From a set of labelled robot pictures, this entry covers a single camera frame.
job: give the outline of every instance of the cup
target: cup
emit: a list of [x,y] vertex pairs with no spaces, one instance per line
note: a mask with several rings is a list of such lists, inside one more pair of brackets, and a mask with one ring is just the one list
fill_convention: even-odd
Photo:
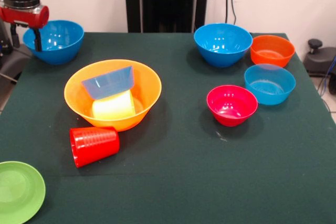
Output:
[[112,128],[71,128],[70,142],[77,168],[111,156],[119,151],[117,131]]

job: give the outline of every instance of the plate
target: plate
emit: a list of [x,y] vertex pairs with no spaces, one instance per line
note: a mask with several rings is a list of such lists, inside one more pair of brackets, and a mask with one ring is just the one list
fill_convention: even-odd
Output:
[[9,161],[0,163],[0,223],[21,224],[42,206],[46,186],[32,166]]

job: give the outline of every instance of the pink bowl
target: pink bowl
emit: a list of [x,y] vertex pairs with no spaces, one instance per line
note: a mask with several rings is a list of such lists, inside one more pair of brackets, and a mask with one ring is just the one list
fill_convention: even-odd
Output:
[[206,97],[215,119],[224,126],[237,126],[258,108],[257,98],[247,89],[235,85],[215,87]]

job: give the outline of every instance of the small orange bowl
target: small orange bowl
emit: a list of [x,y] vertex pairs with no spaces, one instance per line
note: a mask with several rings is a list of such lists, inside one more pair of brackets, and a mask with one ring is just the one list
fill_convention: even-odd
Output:
[[[100,120],[92,116],[93,99],[82,81],[114,70],[133,67],[134,86],[131,89],[135,106],[135,115],[118,120]],[[161,80],[153,69],[132,60],[104,60],[90,64],[71,76],[64,88],[64,98],[68,106],[96,127],[114,127],[117,131],[133,128],[141,122],[149,109],[159,99]]]
[[291,42],[274,35],[257,36],[251,46],[251,60],[254,64],[268,63],[283,68],[294,53]]

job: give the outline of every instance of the blue bowl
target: blue bowl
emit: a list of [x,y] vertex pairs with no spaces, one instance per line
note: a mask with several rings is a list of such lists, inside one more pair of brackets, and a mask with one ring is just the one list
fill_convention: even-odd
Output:
[[272,64],[257,64],[245,71],[245,87],[257,98],[258,103],[282,103],[295,88],[294,76],[284,68]]
[[129,66],[82,81],[92,99],[99,100],[134,86],[133,67]]
[[203,58],[210,65],[219,68],[236,63],[253,42],[247,30],[225,23],[200,27],[195,32],[194,39]]
[[67,20],[49,21],[40,29],[42,51],[35,50],[35,35],[29,29],[23,35],[23,42],[39,59],[52,65],[71,61],[79,51],[83,41],[84,30],[75,22]]

